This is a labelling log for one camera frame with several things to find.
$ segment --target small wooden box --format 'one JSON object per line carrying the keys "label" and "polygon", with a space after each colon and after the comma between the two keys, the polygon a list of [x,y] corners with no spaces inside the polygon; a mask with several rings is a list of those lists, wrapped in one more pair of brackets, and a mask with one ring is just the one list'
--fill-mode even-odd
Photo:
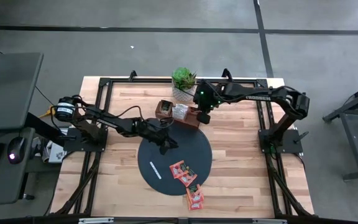
{"label": "small wooden box", "polygon": [[[168,108],[168,112],[162,109],[162,103],[163,103],[162,100],[158,103],[157,108],[155,109],[155,117],[158,119],[172,117],[172,108],[174,106],[173,103],[169,102],[170,106]],[[197,120],[198,113],[199,111],[197,111],[197,108],[189,106],[187,113],[185,115],[185,119],[175,119],[175,121],[198,128],[198,126],[200,125],[200,122]]]}

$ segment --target snack bag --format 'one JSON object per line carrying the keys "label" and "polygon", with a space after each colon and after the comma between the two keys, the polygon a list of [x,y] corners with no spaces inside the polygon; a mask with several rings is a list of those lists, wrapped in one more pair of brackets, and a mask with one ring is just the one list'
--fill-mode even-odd
{"label": "snack bag", "polygon": [[186,187],[188,187],[188,186],[192,183],[192,181],[197,178],[197,174],[194,173],[194,171],[192,171],[191,169],[188,169],[187,171],[188,171],[188,172],[187,172],[186,174],[183,174],[183,175],[179,178],[179,180],[180,180]]}
{"label": "snack bag", "polygon": [[202,202],[197,202],[197,203],[192,203],[189,198],[187,198],[187,204],[189,206],[189,210],[197,210],[197,209],[202,209],[203,208],[203,203]]}
{"label": "snack bag", "polygon": [[204,194],[202,193],[199,184],[188,187],[186,191],[187,191],[187,197],[191,203],[204,201]]}
{"label": "snack bag", "polygon": [[171,169],[173,178],[175,179],[180,178],[183,174],[188,173],[185,161],[180,161],[175,163],[174,165],[170,165],[169,168]]}

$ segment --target gray floor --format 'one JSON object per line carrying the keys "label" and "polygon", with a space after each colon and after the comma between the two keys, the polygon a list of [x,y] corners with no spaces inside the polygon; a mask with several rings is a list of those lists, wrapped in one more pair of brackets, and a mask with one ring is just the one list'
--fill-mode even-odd
{"label": "gray floor", "polygon": [[[260,0],[266,29],[358,29],[358,1]],[[257,28],[252,0],[0,0],[0,23],[54,26]],[[358,220],[358,180],[342,124],[321,117],[358,90],[358,35],[268,35],[275,77],[307,92],[309,116],[296,123],[304,138],[314,210],[326,218]],[[43,52],[38,87],[52,100],[78,93],[85,75],[167,76],[179,66],[201,76],[266,77],[258,34],[0,31],[4,53]],[[35,94],[31,112],[48,103]],[[27,205],[0,209],[0,218],[42,215],[56,175],[38,176]]]}

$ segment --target potted plant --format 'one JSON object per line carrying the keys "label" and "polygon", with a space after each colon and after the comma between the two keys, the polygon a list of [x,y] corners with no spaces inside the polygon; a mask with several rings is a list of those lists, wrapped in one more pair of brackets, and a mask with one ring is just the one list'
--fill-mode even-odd
{"label": "potted plant", "polygon": [[172,94],[182,102],[191,101],[196,91],[196,73],[188,68],[177,68],[172,72]]}

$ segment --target wooden tabletop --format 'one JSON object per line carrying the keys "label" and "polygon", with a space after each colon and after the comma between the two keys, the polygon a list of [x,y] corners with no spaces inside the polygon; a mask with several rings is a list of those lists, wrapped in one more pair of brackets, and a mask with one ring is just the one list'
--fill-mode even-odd
{"label": "wooden tabletop", "polygon": [[[96,100],[99,78],[84,77],[80,95],[87,103]],[[274,87],[284,84],[282,78],[268,78],[267,81],[269,86]],[[109,112],[119,114],[130,106],[139,105],[144,118],[154,118],[155,108],[161,99],[176,102],[170,83],[115,83]],[[275,103],[272,107],[278,121],[283,111]],[[189,211],[185,196],[164,195],[152,189],[137,166],[137,150],[142,139],[124,138],[114,129],[109,129],[106,151],[99,167],[92,216],[273,217],[265,157],[259,149],[257,136],[260,128],[256,102],[223,104],[210,115],[210,124],[200,125],[213,150],[211,173],[202,185],[204,209]],[[137,116],[138,110],[130,110],[123,118]],[[288,187],[302,206],[313,213],[302,163],[292,154],[283,154],[282,157]],[[61,208],[78,186],[83,158],[83,152],[75,152],[63,161],[51,212]],[[280,207],[285,211],[281,190],[277,189]],[[83,207],[87,195],[88,189],[85,189]]]}

